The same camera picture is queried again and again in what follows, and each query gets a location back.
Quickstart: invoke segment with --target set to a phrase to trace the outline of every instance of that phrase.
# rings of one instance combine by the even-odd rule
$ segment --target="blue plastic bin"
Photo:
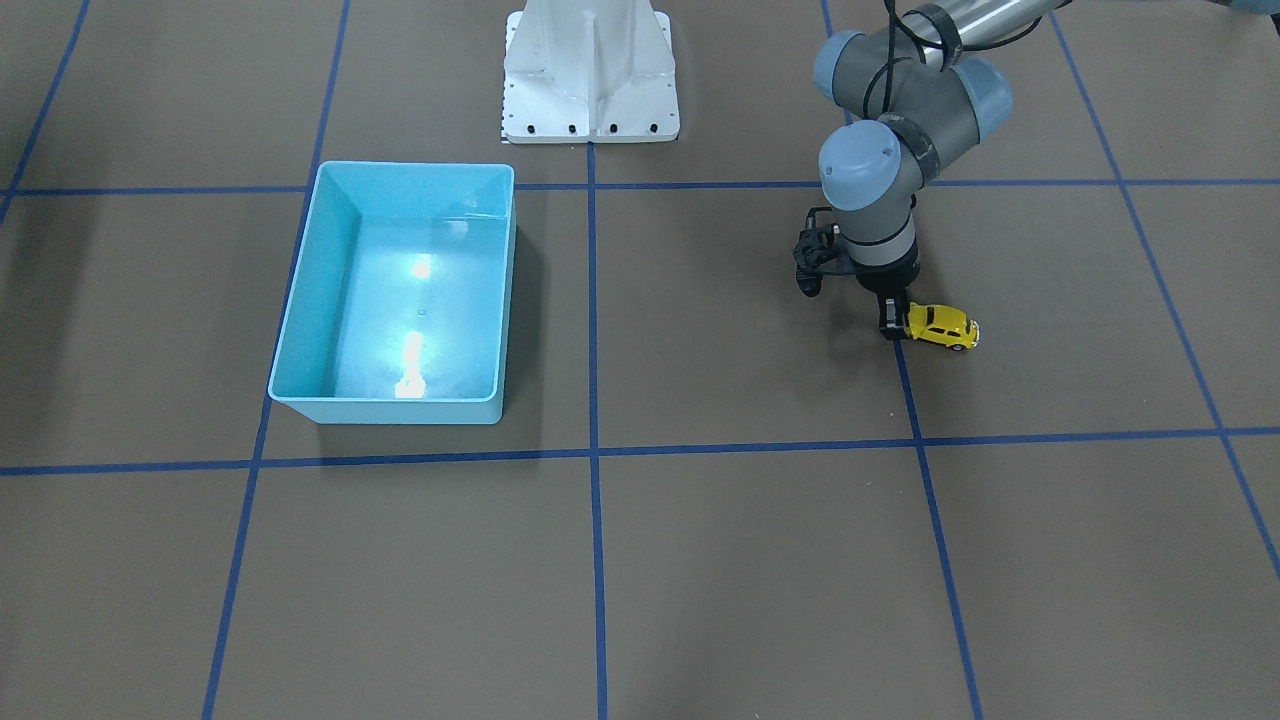
[[[271,397],[316,423],[497,423],[515,188],[508,165],[320,165]]]

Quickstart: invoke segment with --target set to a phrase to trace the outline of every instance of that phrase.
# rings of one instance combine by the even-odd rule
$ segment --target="rectangular container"
[[[268,389],[316,423],[502,418],[508,165],[320,165]]]

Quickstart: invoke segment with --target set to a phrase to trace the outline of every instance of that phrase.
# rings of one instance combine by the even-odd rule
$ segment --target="white plastic bracket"
[[[680,133],[671,19],[649,0],[529,0],[507,18],[502,136],[663,142]]]

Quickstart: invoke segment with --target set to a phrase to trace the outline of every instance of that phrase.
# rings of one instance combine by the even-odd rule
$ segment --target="blue joint cap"
[[[840,210],[861,210],[883,197],[901,167],[897,136],[877,120],[837,129],[818,152],[822,193]]]
[[[964,90],[978,118],[978,142],[1005,124],[1014,111],[1014,88],[1005,73],[982,58],[968,58],[951,67],[960,76]]]
[[[818,50],[818,58],[813,61],[813,83],[832,102],[836,101],[836,95],[831,90],[836,77],[836,63],[840,61],[840,54],[845,51],[845,45],[849,45],[849,41],[859,35],[865,33],[856,29],[842,29],[827,38],[827,42],[822,44],[822,47]]]
[[[1280,0],[1231,0],[1230,8],[1254,15],[1274,15],[1280,13]]]

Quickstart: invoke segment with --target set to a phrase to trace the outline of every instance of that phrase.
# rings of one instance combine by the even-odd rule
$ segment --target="toy car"
[[[959,307],[916,305],[906,315],[906,337],[963,352],[978,347],[978,323]]]

